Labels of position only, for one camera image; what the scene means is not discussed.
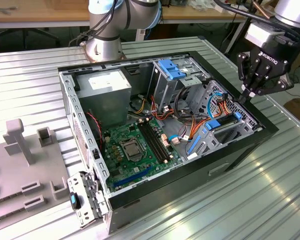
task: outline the ram slot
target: ram slot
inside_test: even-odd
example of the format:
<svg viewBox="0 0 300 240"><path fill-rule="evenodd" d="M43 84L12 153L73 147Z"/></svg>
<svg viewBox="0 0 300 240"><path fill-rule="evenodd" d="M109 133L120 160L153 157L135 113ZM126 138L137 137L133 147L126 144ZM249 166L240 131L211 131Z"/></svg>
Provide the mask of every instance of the ram slot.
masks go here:
<svg viewBox="0 0 300 240"><path fill-rule="evenodd" d="M165 160L168 161L170 159L169 155L164 149L162 143L157 138L152 127L148 123L141 123L138 125L138 128L159 163L163 164Z"/></svg>

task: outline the wooden table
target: wooden table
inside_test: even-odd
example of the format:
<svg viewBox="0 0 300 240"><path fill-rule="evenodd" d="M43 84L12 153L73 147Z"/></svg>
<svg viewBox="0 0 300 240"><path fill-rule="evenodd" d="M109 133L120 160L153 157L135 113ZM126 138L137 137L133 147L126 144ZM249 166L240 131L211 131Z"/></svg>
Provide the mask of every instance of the wooden table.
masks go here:
<svg viewBox="0 0 300 240"><path fill-rule="evenodd" d="M234 14L218 12L208 8L198 11L191 6L170 6L163 7L164 24L202 24L202 23L227 23L232 22ZM243 16L237 15L234 22L244 22Z"/></svg>
<svg viewBox="0 0 300 240"><path fill-rule="evenodd" d="M0 29L89 26L87 10L55 10L51 0L0 0L0 8L16 6L11 15L0 12ZM226 23L234 15L214 9L197 11L190 6L163 7L161 24ZM237 16L235 22L244 22Z"/></svg>

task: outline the yellow wire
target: yellow wire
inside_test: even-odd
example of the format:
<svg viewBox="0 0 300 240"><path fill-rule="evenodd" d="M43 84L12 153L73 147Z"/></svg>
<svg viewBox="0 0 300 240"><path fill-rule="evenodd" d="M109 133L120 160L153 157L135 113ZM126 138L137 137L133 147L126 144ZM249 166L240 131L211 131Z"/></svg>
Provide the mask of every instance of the yellow wire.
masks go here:
<svg viewBox="0 0 300 240"><path fill-rule="evenodd" d="M140 110L139 110L139 111L136 111L136 112L134 112L135 114L139 114L139 113L141 113L141 112L144 110L144 107L145 107L145 102L146 102L146 100L145 100L145 99L143 99L143 101L142 101L142 106L141 106Z"/></svg>

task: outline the red wire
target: red wire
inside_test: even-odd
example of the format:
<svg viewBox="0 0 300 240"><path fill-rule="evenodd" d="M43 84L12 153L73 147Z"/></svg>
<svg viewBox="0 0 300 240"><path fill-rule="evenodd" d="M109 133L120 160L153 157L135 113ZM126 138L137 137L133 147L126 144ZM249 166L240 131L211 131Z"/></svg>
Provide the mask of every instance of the red wire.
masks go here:
<svg viewBox="0 0 300 240"><path fill-rule="evenodd" d="M95 121L96 125L98 126L99 134L100 134L100 151L101 151L101 148L102 148L102 135L101 135L101 128L99 126L99 123L98 123L97 119L92 114L90 114L89 112L86 112L86 114L88 114Z"/></svg>

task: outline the side panel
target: side panel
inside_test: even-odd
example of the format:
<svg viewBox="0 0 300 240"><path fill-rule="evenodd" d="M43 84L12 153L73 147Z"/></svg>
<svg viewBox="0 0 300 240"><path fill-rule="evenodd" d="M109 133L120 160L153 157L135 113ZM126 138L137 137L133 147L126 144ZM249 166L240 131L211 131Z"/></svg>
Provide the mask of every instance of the side panel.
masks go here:
<svg viewBox="0 0 300 240"><path fill-rule="evenodd" d="M108 222L109 233L114 232L142 216L174 201L186 193L202 186L212 179L222 175L236 160L243 160L251 152L246 150L255 144L242 148L218 161L213 162L197 171L194 171L156 191L153 191L135 201L122 206L112 212Z"/></svg>

